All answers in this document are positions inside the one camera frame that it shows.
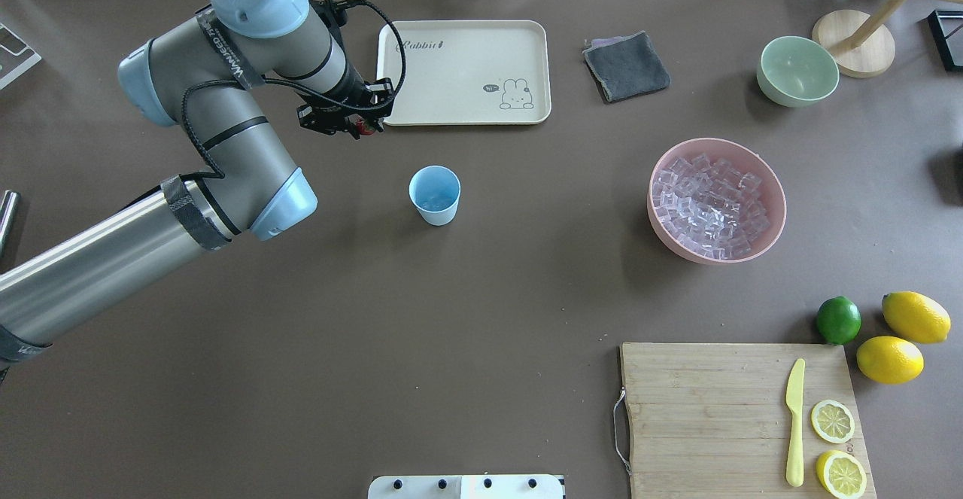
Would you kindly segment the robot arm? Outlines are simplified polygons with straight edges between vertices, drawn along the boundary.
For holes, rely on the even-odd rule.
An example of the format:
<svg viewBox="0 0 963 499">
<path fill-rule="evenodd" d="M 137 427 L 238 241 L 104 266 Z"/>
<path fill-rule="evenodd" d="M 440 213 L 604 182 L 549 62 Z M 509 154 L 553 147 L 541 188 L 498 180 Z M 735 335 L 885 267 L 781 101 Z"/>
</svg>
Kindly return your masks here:
<svg viewBox="0 0 963 499">
<path fill-rule="evenodd" d="M 2 276 L 2 369 L 186 263 L 250 233 L 270 239 L 317 197 L 252 91 L 298 94 L 300 126 L 382 131 L 399 84 L 366 81 L 340 36 L 364 0 L 209 0 L 125 56 L 118 83 L 145 119 L 176 128 L 196 159 L 117 213 Z"/>
</svg>

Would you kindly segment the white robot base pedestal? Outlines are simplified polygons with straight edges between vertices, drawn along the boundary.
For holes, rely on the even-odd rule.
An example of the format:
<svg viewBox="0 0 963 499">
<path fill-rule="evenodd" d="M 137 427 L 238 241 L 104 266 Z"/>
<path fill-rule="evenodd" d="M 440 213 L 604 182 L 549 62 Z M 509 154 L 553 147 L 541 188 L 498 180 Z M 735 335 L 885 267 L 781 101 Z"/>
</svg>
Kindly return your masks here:
<svg viewBox="0 0 963 499">
<path fill-rule="evenodd" d="M 564 478 L 547 473 L 381 476 L 368 498 L 565 498 Z"/>
</svg>

